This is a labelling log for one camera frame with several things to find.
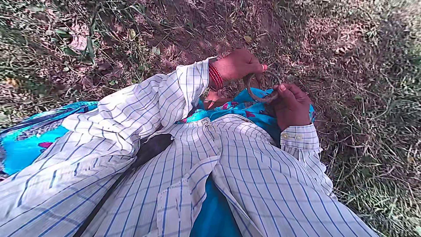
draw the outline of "shirt cuff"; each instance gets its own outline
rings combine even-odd
[[[301,149],[314,150],[319,148],[314,124],[306,126],[290,126],[281,133],[281,147],[290,146]]]

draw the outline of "wrist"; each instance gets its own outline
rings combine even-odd
[[[211,63],[209,63],[209,86],[215,90],[220,90],[224,86],[221,74]]]

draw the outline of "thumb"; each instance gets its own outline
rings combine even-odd
[[[297,106],[297,100],[295,99],[294,94],[288,90],[284,84],[280,84],[277,88],[278,94],[283,98],[283,101],[289,108]]]
[[[264,71],[266,71],[267,65],[260,64],[260,63],[250,63],[244,65],[244,71],[247,72],[247,74],[254,73],[254,74],[261,74]]]

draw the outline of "shirt sleeve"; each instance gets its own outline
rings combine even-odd
[[[336,199],[332,180],[325,174],[326,166],[320,161],[319,145],[314,124],[290,126],[281,133],[281,149],[295,157],[304,166],[310,177],[322,187],[324,193]]]
[[[0,183],[0,210],[7,210],[0,214],[0,232],[54,226],[51,216],[82,223],[133,162],[140,139],[187,117],[208,75],[208,59],[178,66],[101,99],[93,111],[67,117],[62,125],[69,132]]]

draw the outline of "grass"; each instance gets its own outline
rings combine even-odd
[[[0,126],[246,47],[309,93],[340,201],[421,236],[418,0],[0,0],[0,19]]]

